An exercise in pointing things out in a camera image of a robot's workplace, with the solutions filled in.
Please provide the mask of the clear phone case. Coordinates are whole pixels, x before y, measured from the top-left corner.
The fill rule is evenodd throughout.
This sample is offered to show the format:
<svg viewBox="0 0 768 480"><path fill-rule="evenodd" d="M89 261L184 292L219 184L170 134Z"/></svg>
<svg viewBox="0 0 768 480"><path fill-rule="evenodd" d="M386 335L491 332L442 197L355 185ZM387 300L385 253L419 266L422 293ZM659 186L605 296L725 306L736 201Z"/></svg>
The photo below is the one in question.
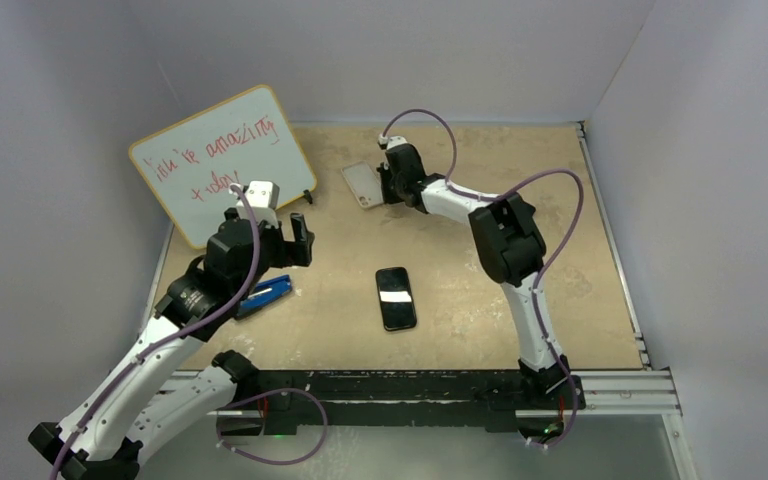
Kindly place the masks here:
<svg viewBox="0 0 768 480"><path fill-rule="evenodd" d="M343 167L341 173L362 209L367 210L384 204L379 179L369 164L357 162Z"/></svg>

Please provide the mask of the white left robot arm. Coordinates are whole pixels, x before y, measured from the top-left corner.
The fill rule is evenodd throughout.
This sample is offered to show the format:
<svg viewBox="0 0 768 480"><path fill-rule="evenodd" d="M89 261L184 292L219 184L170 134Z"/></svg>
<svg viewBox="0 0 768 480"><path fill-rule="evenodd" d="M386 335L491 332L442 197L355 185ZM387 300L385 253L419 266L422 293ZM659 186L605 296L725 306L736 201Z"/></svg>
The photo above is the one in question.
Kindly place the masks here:
<svg viewBox="0 0 768 480"><path fill-rule="evenodd" d="M238 316L270 269L307 267L315 235L300 213L290 217L292 240L272 211L230 208L203 255L173 280L125 357L99 387L58 422L42 422L30 444L50 463L52 479L133 479L156 451L208 412L265 408L263 373L227 350L184 387L154 397L181 363L228 320Z"/></svg>

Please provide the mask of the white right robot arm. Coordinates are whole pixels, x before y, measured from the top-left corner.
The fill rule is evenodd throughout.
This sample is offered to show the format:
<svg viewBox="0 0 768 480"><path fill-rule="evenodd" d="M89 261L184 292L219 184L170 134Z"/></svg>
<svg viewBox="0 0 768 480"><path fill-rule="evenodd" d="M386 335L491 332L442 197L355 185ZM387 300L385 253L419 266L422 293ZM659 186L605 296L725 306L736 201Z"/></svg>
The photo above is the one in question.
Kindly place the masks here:
<svg viewBox="0 0 768 480"><path fill-rule="evenodd" d="M378 143L386 157L377 168L386 204L404 204L470 228L479 263L500 285L511 311L523 397L536 407L548 405L559 396L569 366L548 314L542 279L547 247L535 208L517 194L495 200L472 190L457 193L443 175L425 172L418 150L405 138L380 137Z"/></svg>

